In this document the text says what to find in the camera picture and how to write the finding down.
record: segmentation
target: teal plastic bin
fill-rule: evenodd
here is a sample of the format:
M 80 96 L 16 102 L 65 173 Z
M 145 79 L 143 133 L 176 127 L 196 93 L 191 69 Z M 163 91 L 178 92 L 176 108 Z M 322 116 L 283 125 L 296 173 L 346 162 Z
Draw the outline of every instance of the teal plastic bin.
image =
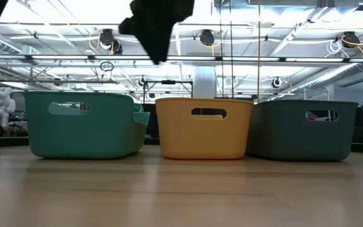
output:
M 41 158 L 115 159 L 140 150 L 149 113 L 126 95 L 24 93 L 30 150 Z M 82 103 L 86 110 L 69 108 Z
M 246 154 L 282 161 L 344 160 L 351 151 L 357 105 L 312 100 L 259 103 L 251 114 Z M 329 117 L 314 119 L 314 113 Z

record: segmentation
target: ceiling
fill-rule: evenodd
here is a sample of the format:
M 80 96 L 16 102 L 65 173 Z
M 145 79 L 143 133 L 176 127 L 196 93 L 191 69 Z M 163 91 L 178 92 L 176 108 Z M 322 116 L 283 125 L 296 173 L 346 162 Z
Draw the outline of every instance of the ceiling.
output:
M 203 29 L 211 29 L 215 37 L 214 56 L 253 56 L 257 57 L 258 49 L 258 13 L 252 4 L 239 6 L 240 2 L 233 1 L 230 12 L 223 10 L 219 4 L 211 7 L 212 0 L 196 0 L 193 16 L 175 25 L 171 36 L 169 55 L 181 56 L 212 56 L 212 48 L 203 46 L 198 36 Z M 363 42 L 363 11 L 356 11 L 356 6 L 317 8 L 303 2 L 303 5 L 262 6 L 260 23 L 260 55 L 274 57 L 363 57 L 360 49 L 348 49 L 336 44 L 336 37 L 341 38 L 343 32 L 354 31 Z M 129 0 L 9 0 L 0 18 L 0 41 L 3 45 L 14 47 L 20 54 L 42 55 L 110 55 L 109 50 L 98 46 L 98 34 L 104 28 L 112 28 L 115 38 L 123 47 L 123 55 L 146 55 L 144 49 L 135 37 L 120 35 L 117 25 L 132 16 Z M 8 54 L 1 48 L 0 54 Z M 96 66 L 101 61 L 94 61 Z M 117 80 L 119 84 L 84 84 L 85 90 L 107 91 L 138 91 L 138 79 L 145 76 L 148 80 L 174 79 L 191 81 L 199 64 L 179 61 L 172 64 L 163 63 L 154 66 L 148 61 L 139 61 L 139 65 L 129 61 L 117 61 L 120 65 L 112 72 L 100 72 L 100 68 L 85 64 L 84 61 L 67 61 L 73 67 L 57 67 L 54 61 L 40 60 L 39 65 L 22 64 L 20 61 L 0 60 L 0 68 L 11 69 L 21 76 L 28 77 L 39 74 L 36 79 L 48 80 L 62 78 L 68 80 L 85 80 L 86 82 L 99 79 Z M 326 69 L 323 64 L 296 66 L 294 64 L 260 67 L 261 92 L 288 91 L 295 84 L 310 78 Z M 257 91 L 258 66 L 214 64 L 219 86 L 230 91 L 232 84 L 236 92 L 255 93 Z M 6 79 L 15 79 L 6 73 Z M 286 83 L 280 89 L 271 87 L 271 80 L 279 77 Z M 37 83 L 34 88 L 48 87 L 49 89 L 76 89 L 76 86 L 64 84 L 55 86 Z M 157 84 L 151 91 L 188 91 L 191 86 Z M 165 94 L 166 96 L 188 96 L 189 94 Z

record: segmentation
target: plastic bin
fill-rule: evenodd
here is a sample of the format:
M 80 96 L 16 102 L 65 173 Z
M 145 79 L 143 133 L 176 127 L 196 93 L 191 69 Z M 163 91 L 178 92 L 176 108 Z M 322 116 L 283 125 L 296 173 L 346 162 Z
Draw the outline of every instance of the plastic bin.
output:
M 344 160 L 351 151 L 357 105 L 312 100 L 259 103 L 251 115 L 246 153 L 283 161 Z M 307 116 L 310 110 L 330 110 L 335 120 L 313 120 Z
M 156 100 L 162 155 L 174 159 L 231 160 L 245 155 L 252 102 L 198 98 Z M 217 109 L 226 116 L 192 115 Z
M 35 156 L 114 159 L 144 144 L 149 113 L 134 113 L 126 95 L 33 91 L 24 93 L 30 150 Z M 63 103 L 85 103 L 87 110 Z

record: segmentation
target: table surface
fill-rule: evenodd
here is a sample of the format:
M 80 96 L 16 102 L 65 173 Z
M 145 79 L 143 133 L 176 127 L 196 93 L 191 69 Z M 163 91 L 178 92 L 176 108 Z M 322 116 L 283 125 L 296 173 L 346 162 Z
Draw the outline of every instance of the table surface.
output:
M 363 227 L 363 153 L 339 163 L 41 160 L 0 148 L 0 226 Z

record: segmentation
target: yellow plastic bin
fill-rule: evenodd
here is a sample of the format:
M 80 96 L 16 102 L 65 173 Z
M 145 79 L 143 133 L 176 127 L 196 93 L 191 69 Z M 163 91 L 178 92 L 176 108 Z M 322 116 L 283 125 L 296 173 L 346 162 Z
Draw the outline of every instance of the yellow plastic bin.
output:
M 252 102 L 242 100 L 156 100 L 162 155 L 189 160 L 241 158 L 246 150 L 252 107 Z

